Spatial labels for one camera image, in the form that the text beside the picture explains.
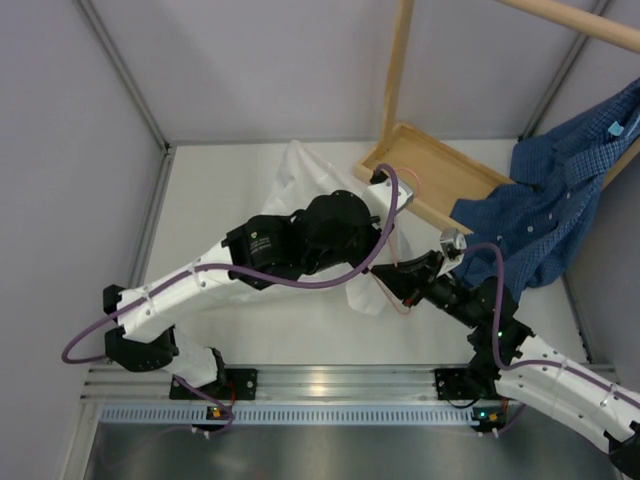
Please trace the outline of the pink wire hanger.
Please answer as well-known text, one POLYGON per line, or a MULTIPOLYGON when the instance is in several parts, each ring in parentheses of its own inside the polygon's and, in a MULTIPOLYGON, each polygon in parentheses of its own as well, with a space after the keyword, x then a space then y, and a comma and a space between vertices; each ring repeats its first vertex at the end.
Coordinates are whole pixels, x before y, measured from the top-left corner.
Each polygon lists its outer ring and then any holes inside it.
MULTIPOLYGON (((420 188, 421 188, 421 182, 420 179, 417 175, 417 173, 407 167, 398 167, 396 169, 397 173, 406 173, 407 175, 411 176, 414 180, 414 185, 413 185, 413 191, 415 194, 419 194, 420 193, 420 188)), ((392 230, 390 236, 388 237, 386 244, 389 250, 389 253, 391 255, 391 259, 392 259, 392 263, 394 266, 398 266, 399 261, 402 259, 402 253, 403 253, 403 247, 402 247, 402 242, 401 242, 401 235, 400 235, 401 231, 400 229, 395 226, 394 229, 392 230)), ((394 297, 392 296, 390 290, 383 284, 383 282, 381 280, 379 280, 377 277, 373 277, 373 280, 376 282, 376 284, 378 285, 378 287, 380 288, 380 290, 382 291, 382 293, 385 295, 386 299, 388 300, 390 306, 393 308, 393 310, 401 315, 401 316, 409 316, 410 315, 410 309, 408 307, 402 307, 400 303, 398 303, 394 297)))

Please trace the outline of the white shirt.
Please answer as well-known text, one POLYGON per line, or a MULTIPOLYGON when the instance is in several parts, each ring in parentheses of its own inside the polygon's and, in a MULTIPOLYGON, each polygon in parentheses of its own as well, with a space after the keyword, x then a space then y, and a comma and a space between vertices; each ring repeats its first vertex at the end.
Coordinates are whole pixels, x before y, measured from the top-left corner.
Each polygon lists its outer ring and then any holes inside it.
MULTIPOLYGON (((306 210, 309 225, 321 219, 336 217, 346 222, 347 217, 359 216, 364 212, 362 195, 366 190, 350 173, 355 160, 365 153, 366 145, 360 143, 317 143, 304 144, 292 141, 285 149, 276 172, 272 188, 266 199, 262 214, 285 215, 298 210, 306 210)), ((399 231, 390 234, 393 240, 386 240, 376 262, 398 259, 395 246, 400 253, 412 253, 404 234, 399 231)), ((328 281, 349 273, 355 267, 350 264, 333 266, 318 271, 309 277, 310 281, 328 281)), ((346 282, 345 287, 349 307, 359 313, 379 315, 387 304, 391 304, 390 293, 379 280, 369 273, 360 273, 346 282)))

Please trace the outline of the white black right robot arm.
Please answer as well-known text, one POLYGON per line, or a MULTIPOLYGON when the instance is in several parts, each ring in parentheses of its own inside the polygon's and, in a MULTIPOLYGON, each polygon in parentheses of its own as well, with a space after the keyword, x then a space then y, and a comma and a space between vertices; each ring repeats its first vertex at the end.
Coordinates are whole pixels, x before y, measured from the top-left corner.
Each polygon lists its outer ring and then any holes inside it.
POLYGON ((473 395, 515 400, 587 439, 630 479, 639 476, 639 395, 571 360, 518 321, 498 277, 468 288, 441 274, 444 257, 377 265, 373 275, 406 307, 426 300, 470 328, 462 377, 473 395))

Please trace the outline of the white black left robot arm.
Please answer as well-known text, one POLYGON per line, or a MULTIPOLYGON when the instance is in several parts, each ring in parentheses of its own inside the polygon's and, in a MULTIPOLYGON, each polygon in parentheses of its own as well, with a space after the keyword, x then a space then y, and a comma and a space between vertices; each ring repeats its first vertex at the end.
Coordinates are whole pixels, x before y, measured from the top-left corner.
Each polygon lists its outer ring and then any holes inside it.
POLYGON ((226 386, 220 353, 189 339, 179 323, 267 288, 320 290, 351 280, 378 256, 413 197, 409 187, 384 181, 361 195, 320 195, 289 215, 250 218, 187 266, 117 293, 107 358, 130 372, 163 370, 203 398, 218 397, 226 386))

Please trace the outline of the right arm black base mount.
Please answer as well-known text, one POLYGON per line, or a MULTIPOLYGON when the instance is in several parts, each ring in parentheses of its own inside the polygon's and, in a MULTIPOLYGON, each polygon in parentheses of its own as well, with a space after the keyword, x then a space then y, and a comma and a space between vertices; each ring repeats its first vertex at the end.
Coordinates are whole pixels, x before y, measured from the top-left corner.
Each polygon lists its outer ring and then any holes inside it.
POLYGON ((499 400, 491 379, 482 379, 467 368, 445 367, 434 370, 435 388, 439 400, 454 402, 499 400))

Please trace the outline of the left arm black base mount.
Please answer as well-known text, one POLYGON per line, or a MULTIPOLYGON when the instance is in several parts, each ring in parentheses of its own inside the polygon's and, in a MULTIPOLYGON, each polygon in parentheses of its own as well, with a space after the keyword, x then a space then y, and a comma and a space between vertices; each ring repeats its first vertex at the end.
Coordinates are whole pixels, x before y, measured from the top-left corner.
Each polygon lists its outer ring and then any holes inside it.
MULTIPOLYGON (((219 401, 256 399, 258 386, 258 370, 254 368, 228 368, 226 381, 217 381, 198 387, 200 392, 219 401)), ((169 390, 171 400, 203 400, 201 395, 193 393, 188 388, 173 380, 169 390)))

